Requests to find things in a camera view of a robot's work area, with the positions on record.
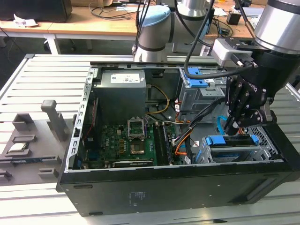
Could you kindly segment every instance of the connector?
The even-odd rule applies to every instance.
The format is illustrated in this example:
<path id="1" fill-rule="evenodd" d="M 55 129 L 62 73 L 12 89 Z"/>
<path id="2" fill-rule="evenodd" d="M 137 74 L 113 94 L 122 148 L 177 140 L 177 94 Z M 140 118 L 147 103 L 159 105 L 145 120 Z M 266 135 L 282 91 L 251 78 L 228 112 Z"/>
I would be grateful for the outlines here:
<path id="1" fill-rule="evenodd" d="M 254 59 L 249 56 L 248 54 L 243 54 L 243 53 L 233 53 L 231 55 L 231 60 L 238 66 L 244 67 L 245 64 L 251 63 L 254 65 Z"/>

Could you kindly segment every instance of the green circuit board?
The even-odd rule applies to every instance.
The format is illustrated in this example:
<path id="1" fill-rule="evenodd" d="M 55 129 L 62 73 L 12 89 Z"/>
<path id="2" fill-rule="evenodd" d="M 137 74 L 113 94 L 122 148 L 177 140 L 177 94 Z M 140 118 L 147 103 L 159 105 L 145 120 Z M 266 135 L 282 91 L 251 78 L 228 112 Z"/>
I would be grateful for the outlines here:
<path id="1" fill-rule="evenodd" d="M 84 163 L 89 169 L 111 168 L 112 163 L 117 161 L 151 161 L 153 166 L 158 165 L 155 139 L 154 125 L 148 124 L 145 130 L 146 138 L 140 140 L 135 138 L 131 140 L 128 137 L 128 126 L 123 125 L 104 125 L 102 127 L 100 148 L 88 150 L 85 154 Z M 175 137 L 175 129 L 173 126 L 166 126 L 167 139 L 170 144 L 172 158 L 171 140 Z M 137 124 L 131 125 L 131 134 L 138 134 L 141 131 L 141 126 Z"/>

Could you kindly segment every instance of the orange wire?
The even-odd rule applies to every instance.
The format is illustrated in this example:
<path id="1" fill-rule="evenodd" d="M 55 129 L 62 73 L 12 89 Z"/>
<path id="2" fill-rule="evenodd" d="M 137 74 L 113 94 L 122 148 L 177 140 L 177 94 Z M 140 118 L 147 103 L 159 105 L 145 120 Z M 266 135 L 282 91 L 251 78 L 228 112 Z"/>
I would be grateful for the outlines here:
<path id="1" fill-rule="evenodd" d="M 181 144 L 184 142 L 184 140 L 186 140 L 190 135 L 191 135 L 192 131 L 189 132 L 182 140 L 181 142 L 178 144 L 177 148 L 176 148 L 176 151 L 175 151 L 175 155 L 186 155 L 187 153 L 186 152 L 178 152 Z"/>
<path id="2" fill-rule="evenodd" d="M 179 115 L 179 112 L 176 113 L 176 116 L 175 116 L 176 122 L 178 122 L 178 123 L 183 123 L 183 121 L 178 120 L 178 115 Z"/>

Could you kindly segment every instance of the blue cable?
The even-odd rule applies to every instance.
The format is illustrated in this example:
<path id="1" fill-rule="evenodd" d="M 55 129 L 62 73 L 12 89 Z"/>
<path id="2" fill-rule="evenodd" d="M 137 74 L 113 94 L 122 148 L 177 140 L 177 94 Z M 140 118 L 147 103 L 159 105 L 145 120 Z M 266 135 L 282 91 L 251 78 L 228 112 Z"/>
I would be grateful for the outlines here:
<path id="1" fill-rule="evenodd" d="M 227 118 L 226 118 L 225 116 L 218 116 L 218 118 L 217 118 L 217 128 L 219 129 L 220 134 L 221 134 L 221 135 L 224 135 L 225 132 L 224 132 L 223 127 L 222 127 L 222 125 L 221 125 L 221 120 L 226 121 Z"/>

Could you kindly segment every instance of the white label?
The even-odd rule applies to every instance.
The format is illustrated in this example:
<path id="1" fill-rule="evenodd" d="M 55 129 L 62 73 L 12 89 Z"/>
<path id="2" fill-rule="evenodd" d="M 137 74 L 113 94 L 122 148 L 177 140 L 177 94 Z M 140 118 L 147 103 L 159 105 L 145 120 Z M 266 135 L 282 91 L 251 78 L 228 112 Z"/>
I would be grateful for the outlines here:
<path id="1" fill-rule="evenodd" d="M 175 105 L 175 111 L 178 112 L 178 113 L 180 112 L 180 106 L 179 105 Z"/>
<path id="2" fill-rule="evenodd" d="M 111 83 L 139 83 L 139 74 L 112 74 Z"/>
<path id="3" fill-rule="evenodd" d="M 13 163 L 27 163 L 26 160 L 17 160 L 17 161 L 13 161 Z"/>
<path id="4" fill-rule="evenodd" d="M 199 147 L 199 141 L 195 141 L 193 147 Z"/>
<path id="5" fill-rule="evenodd" d="M 187 164 L 191 164 L 191 160 L 187 156 L 184 157 L 184 161 L 186 161 Z"/>
<path id="6" fill-rule="evenodd" d="M 204 81 L 207 82 L 207 83 L 214 83 L 215 82 L 214 79 L 205 79 Z"/>

